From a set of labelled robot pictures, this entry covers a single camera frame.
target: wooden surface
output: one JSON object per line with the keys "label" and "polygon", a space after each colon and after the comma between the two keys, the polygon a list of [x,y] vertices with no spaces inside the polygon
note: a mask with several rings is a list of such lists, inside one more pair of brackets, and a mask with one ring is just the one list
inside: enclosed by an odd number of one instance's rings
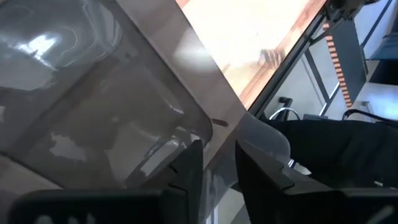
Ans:
{"label": "wooden surface", "polygon": [[282,62],[263,62],[261,50],[287,55],[325,2],[182,0],[178,3],[248,109]]}

